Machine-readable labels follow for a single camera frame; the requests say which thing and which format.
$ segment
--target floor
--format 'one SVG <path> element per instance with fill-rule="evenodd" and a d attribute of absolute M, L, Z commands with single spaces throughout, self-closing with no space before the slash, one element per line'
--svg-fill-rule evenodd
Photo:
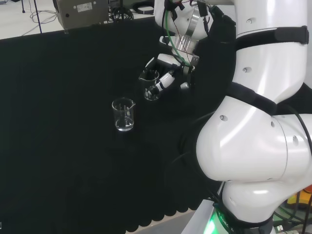
<path fill-rule="evenodd" d="M 37 0 L 38 10 L 55 12 L 52 0 Z M 9 0 L 5 4 L 0 4 L 0 39 L 20 37 L 30 34 L 39 34 L 39 26 L 30 18 L 35 12 L 34 0 L 24 0 L 25 13 L 22 12 L 21 1 L 13 2 Z M 149 15 L 134 14 L 135 19 L 150 17 Z M 63 30 L 54 14 L 39 13 L 41 28 L 43 33 Z"/>

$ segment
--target green light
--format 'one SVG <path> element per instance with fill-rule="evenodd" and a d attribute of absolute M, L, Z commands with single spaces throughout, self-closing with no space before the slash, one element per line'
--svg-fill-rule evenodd
<path fill-rule="evenodd" d="M 215 230 L 215 223 L 213 221 L 213 217 L 209 220 L 209 222 L 206 225 L 204 234 L 212 234 Z"/>

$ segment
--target machine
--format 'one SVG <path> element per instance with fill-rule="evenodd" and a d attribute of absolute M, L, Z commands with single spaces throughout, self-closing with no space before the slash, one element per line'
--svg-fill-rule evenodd
<path fill-rule="evenodd" d="M 277 104 L 293 96 L 305 79 L 307 0 L 202 1 L 155 1 L 157 24 L 176 33 L 169 43 L 173 54 L 160 54 L 157 61 L 192 73 L 199 59 L 194 48 L 209 36 L 206 12 L 213 5 L 235 6 L 235 74 L 228 95 L 199 134 L 196 154 L 207 177 L 226 182 L 216 208 L 228 232 L 274 233 L 275 209 L 312 184 L 306 134 L 312 133 L 312 115 L 299 116 L 307 129 L 295 115 L 274 115 Z M 173 74 L 166 73 L 150 92 L 163 92 Z"/>
<path fill-rule="evenodd" d="M 109 19 L 107 1 L 53 0 L 53 4 L 64 29 L 86 27 Z"/>

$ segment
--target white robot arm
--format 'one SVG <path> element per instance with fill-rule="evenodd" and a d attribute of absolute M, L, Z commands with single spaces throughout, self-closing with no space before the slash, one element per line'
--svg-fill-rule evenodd
<path fill-rule="evenodd" d="M 233 83 L 272 106 L 299 90 L 307 65 L 307 0 L 203 2 L 235 6 L 239 43 Z M 176 10 L 175 24 L 181 36 L 191 26 L 194 8 Z M 156 0 L 158 25 L 163 11 L 164 1 Z M 191 36 L 194 40 L 206 37 L 203 20 L 197 18 Z M 168 27 L 177 32 L 171 19 Z M 289 37 L 292 33 L 303 35 L 303 40 Z M 238 220 L 263 223 L 285 199 L 312 184 L 312 155 L 296 116 L 274 116 L 238 96 L 224 98 L 201 130 L 196 154 L 206 176 L 227 181 L 225 207 Z M 312 115 L 301 117 L 312 133 Z"/>

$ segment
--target table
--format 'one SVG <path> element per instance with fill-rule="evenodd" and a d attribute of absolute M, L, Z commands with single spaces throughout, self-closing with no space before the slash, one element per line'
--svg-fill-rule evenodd
<path fill-rule="evenodd" d="M 216 25 L 217 37 L 234 28 Z M 0 220 L 4 233 L 123 234 L 208 196 L 190 155 L 168 173 L 185 126 L 213 111 L 235 66 L 232 44 L 200 42 L 196 92 L 187 101 L 144 101 L 138 75 L 159 53 L 154 18 L 0 41 Z M 119 133 L 111 102 L 136 103 L 135 127 Z M 302 95 L 296 100 L 302 103 Z M 188 149 L 195 147 L 194 131 Z"/>

